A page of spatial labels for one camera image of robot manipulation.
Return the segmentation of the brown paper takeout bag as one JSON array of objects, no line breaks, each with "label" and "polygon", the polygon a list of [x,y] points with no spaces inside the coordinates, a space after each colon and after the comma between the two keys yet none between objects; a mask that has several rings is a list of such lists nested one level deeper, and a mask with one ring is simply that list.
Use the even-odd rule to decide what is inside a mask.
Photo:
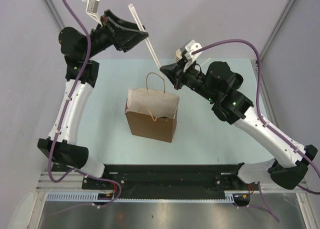
[{"label": "brown paper takeout bag", "polygon": [[165,83],[162,90],[150,89],[148,78],[152,74],[147,74],[145,88],[128,90],[124,114],[132,135],[171,143],[177,127],[180,97],[168,93]]}]

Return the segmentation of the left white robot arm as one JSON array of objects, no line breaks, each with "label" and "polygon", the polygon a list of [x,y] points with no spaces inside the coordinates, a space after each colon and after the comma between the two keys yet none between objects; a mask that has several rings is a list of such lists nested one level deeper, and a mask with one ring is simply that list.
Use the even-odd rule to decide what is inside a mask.
[{"label": "left white robot arm", "polygon": [[54,126],[47,138],[38,140],[37,147],[50,162],[93,176],[93,183],[100,189],[111,182],[104,173],[105,165],[93,159],[87,147],[77,144],[81,118],[99,73],[100,64],[91,58],[111,46],[128,52],[148,36],[144,26],[123,20],[109,9],[91,32],[82,34],[68,26],[58,36],[67,65],[65,92]]}]

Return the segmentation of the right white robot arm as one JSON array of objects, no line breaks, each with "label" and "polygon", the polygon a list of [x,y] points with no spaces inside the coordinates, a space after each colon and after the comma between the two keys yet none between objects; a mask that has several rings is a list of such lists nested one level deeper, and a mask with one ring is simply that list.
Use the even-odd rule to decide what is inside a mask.
[{"label": "right white robot arm", "polygon": [[295,142],[269,120],[259,117],[253,102],[238,91],[243,77],[231,71],[226,62],[212,62],[206,73],[196,68],[196,62],[188,68],[185,65],[181,60],[162,66],[160,71],[176,90],[186,86],[208,100],[220,121],[246,132],[274,157],[260,163],[239,163],[230,177],[231,185],[242,190],[248,184],[265,181],[287,190],[298,187],[318,152],[317,148]]}]

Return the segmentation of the single white straw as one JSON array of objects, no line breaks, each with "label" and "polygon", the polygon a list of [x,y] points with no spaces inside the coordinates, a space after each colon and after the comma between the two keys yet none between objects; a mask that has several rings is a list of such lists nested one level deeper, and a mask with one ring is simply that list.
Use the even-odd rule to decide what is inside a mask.
[{"label": "single white straw", "polygon": [[[138,13],[136,11],[136,8],[135,8],[134,4],[133,3],[129,4],[128,5],[128,9],[129,9],[129,11],[130,11],[135,23],[137,24],[138,29],[140,31],[142,31],[142,32],[145,32],[144,26],[143,26],[143,24],[142,24],[142,22],[141,22],[141,20],[140,20],[140,18],[138,16]],[[147,48],[148,48],[148,50],[149,50],[149,52],[150,52],[155,64],[156,64],[156,67],[158,69],[160,69],[161,63],[160,63],[160,61],[159,61],[159,59],[158,59],[158,57],[156,55],[156,52],[155,52],[155,50],[154,50],[154,48],[152,46],[152,43],[151,43],[150,39],[147,37],[144,41],[145,41],[146,46],[147,46]]]}]

